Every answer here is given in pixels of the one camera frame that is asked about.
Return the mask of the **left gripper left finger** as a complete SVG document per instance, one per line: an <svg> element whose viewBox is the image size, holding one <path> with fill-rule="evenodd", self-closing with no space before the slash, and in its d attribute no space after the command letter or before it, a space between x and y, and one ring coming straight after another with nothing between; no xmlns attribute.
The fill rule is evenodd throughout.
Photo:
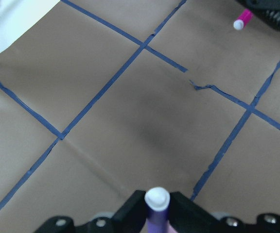
<svg viewBox="0 0 280 233"><path fill-rule="evenodd" d="M147 216L145 194L145 191L136 190L113 215L112 224L115 233L141 232Z"/></svg>

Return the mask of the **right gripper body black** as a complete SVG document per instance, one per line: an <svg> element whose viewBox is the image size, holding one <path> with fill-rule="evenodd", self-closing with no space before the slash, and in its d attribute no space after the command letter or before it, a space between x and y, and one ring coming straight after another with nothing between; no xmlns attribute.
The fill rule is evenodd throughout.
<svg viewBox="0 0 280 233"><path fill-rule="evenodd" d="M237 2L267 26L280 31L280 0L237 0Z"/></svg>

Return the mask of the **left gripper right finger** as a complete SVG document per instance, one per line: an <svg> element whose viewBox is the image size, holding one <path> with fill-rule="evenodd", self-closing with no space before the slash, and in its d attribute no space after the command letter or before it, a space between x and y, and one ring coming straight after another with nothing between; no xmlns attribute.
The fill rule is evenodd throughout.
<svg viewBox="0 0 280 233"><path fill-rule="evenodd" d="M180 192L170 193L170 225L178 233L210 233L218 220Z"/></svg>

